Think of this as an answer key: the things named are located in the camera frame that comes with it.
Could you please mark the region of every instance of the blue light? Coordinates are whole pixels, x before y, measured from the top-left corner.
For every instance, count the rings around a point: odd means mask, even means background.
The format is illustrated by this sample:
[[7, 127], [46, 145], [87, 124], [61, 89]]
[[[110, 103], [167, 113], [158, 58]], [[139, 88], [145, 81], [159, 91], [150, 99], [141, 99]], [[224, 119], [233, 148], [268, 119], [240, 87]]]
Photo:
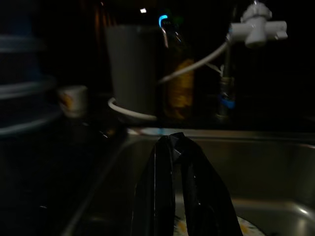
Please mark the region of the blue light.
[[167, 19], [167, 18], [168, 18], [167, 15], [161, 15], [161, 16], [158, 18], [158, 25], [160, 26], [160, 28], [161, 28], [161, 22], [162, 22], [162, 20]]

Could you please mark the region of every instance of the white plastic tubing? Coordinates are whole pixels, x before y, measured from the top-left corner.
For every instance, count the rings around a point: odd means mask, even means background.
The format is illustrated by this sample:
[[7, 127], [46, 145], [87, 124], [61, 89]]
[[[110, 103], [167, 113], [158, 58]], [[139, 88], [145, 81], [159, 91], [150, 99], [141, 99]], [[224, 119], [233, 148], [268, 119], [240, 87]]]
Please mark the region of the white plastic tubing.
[[[158, 84], [163, 84], [163, 83], [170, 81], [171, 79], [173, 79], [177, 76], [180, 76], [180, 75], [185, 74], [189, 71], [195, 70], [195, 69], [207, 64], [208, 62], [211, 62], [212, 60], [214, 60], [215, 58], [220, 56], [225, 51], [226, 46], [227, 46], [227, 43], [224, 42], [220, 47], [218, 47], [214, 52], [212, 52], [211, 54], [209, 54], [205, 58], [197, 61], [196, 63], [194, 63], [190, 66], [187, 66], [181, 70], [175, 71], [172, 74], [163, 77], [160, 81], [158, 81]], [[139, 112], [127, 110], [125, 108], [121, 108], [121, 107], [115, 105], [114, 102], [115, 102], [115, 98], [112, 97], [111, 99], [108, 100], [108, 106], [116, 112], [131, 116], [134, 118], [139, 118], [139, 119], [145, 119], [145, 120], [156, 120], [157, 119], [157, 117], [153, 116], [153, 115], [142, 114]]]
[[218, 47], [215, 51], [213, 51], [211, 54], [209, 54], [205, 58], [203, 58], [203, 59], [197, 61], [196, 63], [194, 63], [190, 66], [187, 66], [181, 70], [175, 71], [170, 75], [164, 76], [161, 80], [158, 81], [158, 84], [163, 84], [163, 83], [170, 81], [171, 79], [173, 79], [177, 76], [180, 76], [180, 75], [185, 74], [189, 71], [195, 70], [195, 69], [205, 65], [206, 63], [211, 62], [212, 60], [214, 60], [218, 56], [220, 56], [226, 50], [226, 47], [227, 47], [227, 43], [224, 42], [220, 47]]

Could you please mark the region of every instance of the white tube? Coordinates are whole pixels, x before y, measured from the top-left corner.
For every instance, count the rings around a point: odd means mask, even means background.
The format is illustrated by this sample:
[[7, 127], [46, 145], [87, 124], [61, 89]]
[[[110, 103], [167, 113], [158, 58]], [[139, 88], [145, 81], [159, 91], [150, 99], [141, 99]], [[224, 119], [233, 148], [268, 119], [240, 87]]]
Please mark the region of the white tube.
[[185, 74], [187, 72], [195, 70], [195, 69], [203, 66], [207, 62], [211, 62], [212, 60], [216, 59], [218, 56], [220, 56], [225, 51], [226, 46], [227, 46], [227, 43], [224, 42], [220, 47], [218, 47], [214, 52], [212, 52], [211, 54], [209, 54], [205, 58], [203, 58], [203, 59], [195, 62], [194, 64], [187, 66], [181, 70], [175, 71], [170, 75], [164, 76], [161, 80], [158, 81], [158, 84], [163, 84], [163, 83], [170, 81], [171, 79], [173, 79], [177, 76], [180, 76], [182, 74]]
[[[265, 33], [267, 40], [286, 39], [286, 22], [285, 21], [267, 21], [265, 24]], [[231, 41], [244, 42], [248, 35], [253, 31], [253, 24], [246, 23], [232, 23], [231, 24]]]
[[131, 111], [131, 110], [128, 110], [125, 108], [121, 108], [121, 107], [115, 105], [114, 102], [115, 102], [115, 98], [113, 98], [113, 97], [110, 98], [107, 102], [108, 106], [111, 109], [113, 109], [114, 111], [119, 112], [121, 114], [130, 116], [130, 117], [134, 117], [134, 118], [138, 118], [138, 119], [145, 119], [145, 120], [156, 120], [157, 119], [157, 117], [153, 116], [153, 115], [143, 114], [143, 113], [134, 112], [134, 111]]
[[210, 64], [210, 63], [206, 63], [206, 66], [213, 69], [214, 71], [218, 72], [219, 74], [222, 73], [222, 71], [220, 71], [220, 69], [216, 66], [216, 65], [213, 65], [213, 64]]

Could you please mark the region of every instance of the sink basin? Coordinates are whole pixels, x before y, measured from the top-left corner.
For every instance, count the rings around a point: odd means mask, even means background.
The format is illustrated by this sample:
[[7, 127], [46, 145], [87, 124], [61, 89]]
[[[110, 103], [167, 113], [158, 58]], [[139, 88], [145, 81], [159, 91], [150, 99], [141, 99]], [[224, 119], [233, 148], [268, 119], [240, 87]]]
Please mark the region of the sink basin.
[[[64, 235], [130, 234], [134, 188], [160, 134], [131, 129], [115, 164]], [[315, 235], [315, 135], [182, 130], [199, 144], [227, 186], [238, 216], [267, 236]], [[180, 172], [176, 214], [183, 216]]]

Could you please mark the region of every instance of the countertop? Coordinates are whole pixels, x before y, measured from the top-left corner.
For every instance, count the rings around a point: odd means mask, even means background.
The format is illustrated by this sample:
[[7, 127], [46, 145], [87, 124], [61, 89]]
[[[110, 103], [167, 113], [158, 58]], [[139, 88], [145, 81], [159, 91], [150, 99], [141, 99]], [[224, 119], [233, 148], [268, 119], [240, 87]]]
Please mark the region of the countertop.
[[58, 235], [122, 130], [116, 121], [62, 118], [0, 139], [0, 235]]

